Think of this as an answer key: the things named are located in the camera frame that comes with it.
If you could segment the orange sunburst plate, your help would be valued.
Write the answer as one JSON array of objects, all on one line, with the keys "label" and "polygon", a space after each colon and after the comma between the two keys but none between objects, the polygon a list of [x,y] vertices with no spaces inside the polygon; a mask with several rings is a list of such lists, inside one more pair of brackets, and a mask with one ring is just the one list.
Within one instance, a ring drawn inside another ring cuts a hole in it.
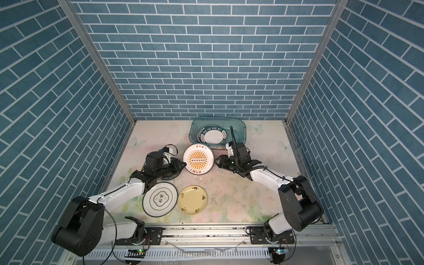
[{"label": "orange sunburst plate", "polygon": [[193,144],[183,153],[185,169],[194,175],[201,176],[211,171],[214,166],[214,153],[206,145]]}]

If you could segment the white plate green lettered rim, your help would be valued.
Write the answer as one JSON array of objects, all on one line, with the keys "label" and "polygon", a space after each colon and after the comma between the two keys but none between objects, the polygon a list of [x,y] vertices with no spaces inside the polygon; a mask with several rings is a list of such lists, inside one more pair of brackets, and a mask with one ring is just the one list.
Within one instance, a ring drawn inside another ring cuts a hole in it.
[{"label": "white plate green lettered rim", "polygon": [[202,143],[220,145],[227,139],[227,133],[222,127],[210,124],[198,130],[197,139]]}]

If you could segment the white plate black quatrefoil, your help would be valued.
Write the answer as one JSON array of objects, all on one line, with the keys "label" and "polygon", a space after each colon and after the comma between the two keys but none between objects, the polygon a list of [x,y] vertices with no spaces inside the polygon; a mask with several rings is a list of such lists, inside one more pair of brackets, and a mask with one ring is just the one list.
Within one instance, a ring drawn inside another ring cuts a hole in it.
[{"label": "white plate black quatrefoil", "polygon": [[142,207],[148,216],[160,218],[174,209],[177,199],[177,188],[171,183],[160,182],[145,193]]}]

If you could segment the yellow plate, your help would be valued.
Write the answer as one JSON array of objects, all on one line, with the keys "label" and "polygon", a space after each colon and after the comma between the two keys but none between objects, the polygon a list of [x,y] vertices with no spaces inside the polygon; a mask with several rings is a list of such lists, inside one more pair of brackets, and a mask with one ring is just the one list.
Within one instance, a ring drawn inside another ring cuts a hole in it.
[{"label": "yellow plate", "polygon": [[200,186],[188,186],[179,195],[177,205],[185,215],[201,213],[208,202],[206,191]]}]

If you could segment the teal patterned small plate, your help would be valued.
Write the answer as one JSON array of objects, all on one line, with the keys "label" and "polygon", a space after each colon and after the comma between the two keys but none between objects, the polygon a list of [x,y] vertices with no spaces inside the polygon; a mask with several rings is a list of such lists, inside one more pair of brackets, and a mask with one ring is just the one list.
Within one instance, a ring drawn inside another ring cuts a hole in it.
[{"label": "teal patterned small plate", "polygon": [[171,181],[174,180],[175,178],[177,178],[180,174],[182,173],[182,171],[178,171],[175,174],[169,176],[169,177],[165,177],[163,178],[164,181]]}]

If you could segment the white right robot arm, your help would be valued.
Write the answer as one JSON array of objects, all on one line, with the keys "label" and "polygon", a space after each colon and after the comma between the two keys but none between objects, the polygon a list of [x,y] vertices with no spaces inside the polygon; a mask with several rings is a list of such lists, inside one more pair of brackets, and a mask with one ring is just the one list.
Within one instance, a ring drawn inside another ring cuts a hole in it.
[{"label": "white right robot arm", "polygon": [[279,195],[282,212],[264,223],[268,241],[280,240],[289,230],[300,232],[322,217],[324,209],[306,177],[286,176],[270,169],[261,161],[252,159],[250,150],[243,143],[232,141],[226,149],[228,154],[214,161],[219,168],[262,184]]}]

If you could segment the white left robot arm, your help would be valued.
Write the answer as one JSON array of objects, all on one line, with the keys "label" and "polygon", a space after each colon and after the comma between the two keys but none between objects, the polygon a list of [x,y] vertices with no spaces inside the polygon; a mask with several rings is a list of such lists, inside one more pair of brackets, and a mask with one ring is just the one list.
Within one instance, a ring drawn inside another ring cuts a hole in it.
[{"label": "white left robot arm", "polygon": [[152,190],[158,180],[177,177],[186,165],[163,151],[149,153],[141,170],[134,171],[123,184],[89,198],[72,199],[53,230],[52,243],[80,257],[107,242],[128,240],[143,244],[146,241],[143,221],[128,216],[125,222],[115,221],[106,227],[104,217],[125,202]]}]

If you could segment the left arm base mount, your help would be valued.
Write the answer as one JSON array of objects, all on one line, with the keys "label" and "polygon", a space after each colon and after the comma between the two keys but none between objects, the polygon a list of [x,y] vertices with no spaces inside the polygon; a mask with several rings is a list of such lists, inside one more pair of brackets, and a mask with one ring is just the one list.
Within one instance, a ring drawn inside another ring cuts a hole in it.
[{"label": "left arm base mount", "polygon": [[125,222],[118,224],[117,245],[160,245],[163,227],[146,227],[145,222],[126,216]]}]

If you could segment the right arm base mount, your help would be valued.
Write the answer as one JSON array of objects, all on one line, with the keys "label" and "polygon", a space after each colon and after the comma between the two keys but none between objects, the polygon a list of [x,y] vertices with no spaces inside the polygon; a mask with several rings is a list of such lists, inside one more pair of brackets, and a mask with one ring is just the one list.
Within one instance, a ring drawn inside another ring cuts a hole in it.
[{"label": "right arm base mount", "polygon": [[294,234],[291,230],[275,235],[270,229],[264,226],[247,226],[245,227],[245,233],[252,245],[290,245],[295,243]]}]

